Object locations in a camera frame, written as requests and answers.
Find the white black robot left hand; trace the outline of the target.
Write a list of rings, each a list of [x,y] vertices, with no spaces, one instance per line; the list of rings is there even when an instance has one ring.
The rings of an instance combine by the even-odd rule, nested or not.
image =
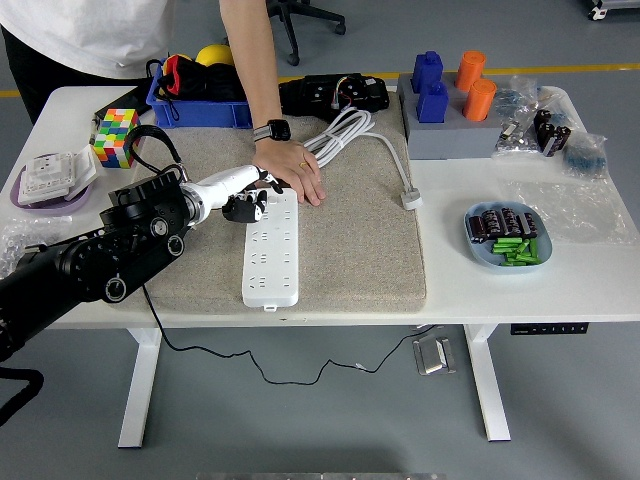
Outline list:
[[[278,180],[267,170],[255,165],[228,169],[191,184],[195,208],[191,224],[202,223],[212,210],[220,210],[223,217],[231,222],[258,222],[267,203],[267,193],[256,187],[259,181],[269,184],[277,194],[283,193]]]

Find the person's left hand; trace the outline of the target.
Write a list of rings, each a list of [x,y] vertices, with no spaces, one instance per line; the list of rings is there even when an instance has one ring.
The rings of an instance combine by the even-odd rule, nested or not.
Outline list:
[[[326,198],[316,157],[299,142],[262,139],[255,143],[253,163],[284,181],[300,203],[319,206]]]

